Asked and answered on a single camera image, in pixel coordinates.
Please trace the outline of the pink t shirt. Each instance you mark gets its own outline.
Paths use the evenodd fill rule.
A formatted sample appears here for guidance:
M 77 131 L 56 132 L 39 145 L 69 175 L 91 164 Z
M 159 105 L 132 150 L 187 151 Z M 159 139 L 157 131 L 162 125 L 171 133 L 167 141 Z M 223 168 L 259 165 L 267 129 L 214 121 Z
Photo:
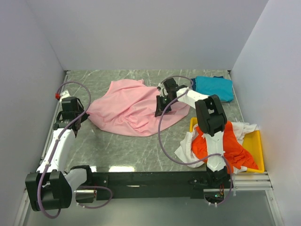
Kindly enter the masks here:
M 176 102 L 162 119 L 155 117 L 158 95 L 157 88 L 146 86 L 143 80 L 112 81 L 106 94 L 89 106 L 89 120 L 99 129 L 114 134 L 154 135 L 176 124 L 190 110 L 187 104 Z

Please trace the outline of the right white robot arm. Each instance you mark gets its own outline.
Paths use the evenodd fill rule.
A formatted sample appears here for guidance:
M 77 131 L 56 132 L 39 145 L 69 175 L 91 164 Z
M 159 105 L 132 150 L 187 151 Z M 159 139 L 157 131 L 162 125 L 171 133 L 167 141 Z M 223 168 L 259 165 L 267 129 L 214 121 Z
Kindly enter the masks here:
M 217 188 L 225 179 L 231 176 L 228 173 L 230 164 L 224 157 L 223 135 L 227 117 L 217 95 L 203 95 L 192 89 L 193 81 L 190 86 L 178 85 L 173 77 L 164 79 L 158 84 L 157 89 L 160 94 L 156 96 L 155 116 L 160 117 L 158 123 L 158 141 L 161 150 L 171 161 L 180 165 L 193 165 L 207 160 L 206 163 L 206 182 L 212 188 Z M 203 132 L 207 156 L 194 162 L 180 162 L 168 155 L 163 147 L 160 137 L 160 128 L 164 114 L 171 111 L 171 105 L 181 102 L 196 110 L 198 127 Z

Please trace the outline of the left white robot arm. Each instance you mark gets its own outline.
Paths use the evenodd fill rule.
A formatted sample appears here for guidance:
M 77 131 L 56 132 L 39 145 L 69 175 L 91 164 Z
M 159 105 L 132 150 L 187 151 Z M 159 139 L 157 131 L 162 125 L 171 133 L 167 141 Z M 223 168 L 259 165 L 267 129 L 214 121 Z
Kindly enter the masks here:
M 94 177 L 88 165 L 75 166 L 64 173 L 69 150 L 81 123 L 88 114 L 77 97 L 61 99 L 62 110 L 53 125 L 53 137 L 45 159 L 35 173 L 26 176 L 25 185 L 34 211 L 68 208 L 73 192 L 81 186 L 89 189 Z

